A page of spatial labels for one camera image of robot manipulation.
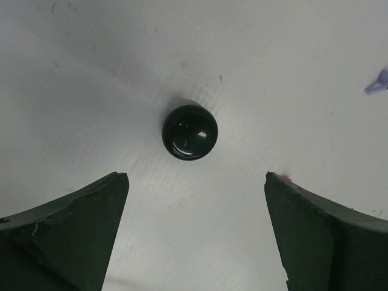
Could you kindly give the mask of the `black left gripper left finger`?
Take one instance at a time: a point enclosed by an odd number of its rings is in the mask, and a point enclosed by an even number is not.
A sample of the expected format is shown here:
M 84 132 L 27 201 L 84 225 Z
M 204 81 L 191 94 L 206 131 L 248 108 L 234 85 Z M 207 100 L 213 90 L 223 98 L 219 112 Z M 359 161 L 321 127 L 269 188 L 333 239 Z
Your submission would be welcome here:
M 113 172 L 1 218 L 1 290 L 101 290 L 128 192 Z

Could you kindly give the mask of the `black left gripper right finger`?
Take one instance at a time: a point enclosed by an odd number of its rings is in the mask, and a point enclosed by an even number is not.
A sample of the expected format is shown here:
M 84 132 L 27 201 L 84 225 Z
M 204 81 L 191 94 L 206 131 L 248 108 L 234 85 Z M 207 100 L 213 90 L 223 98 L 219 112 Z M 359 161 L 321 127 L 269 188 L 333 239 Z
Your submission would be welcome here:
M 387 290 L 387 221 L 277 173 L 264 185 L 288 290 Z

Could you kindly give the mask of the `black earbud charging case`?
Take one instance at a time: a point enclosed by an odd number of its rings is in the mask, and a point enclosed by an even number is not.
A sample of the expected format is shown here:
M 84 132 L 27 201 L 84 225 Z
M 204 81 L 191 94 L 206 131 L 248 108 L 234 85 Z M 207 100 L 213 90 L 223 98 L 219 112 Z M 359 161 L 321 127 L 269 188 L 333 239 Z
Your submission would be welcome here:
M 212 151 L 218 139 L 218 125 L 204 107 L 186 104 L 166 116 L 161 137 L 164 147 L 172 156 L 183 161 L 194 161 Z

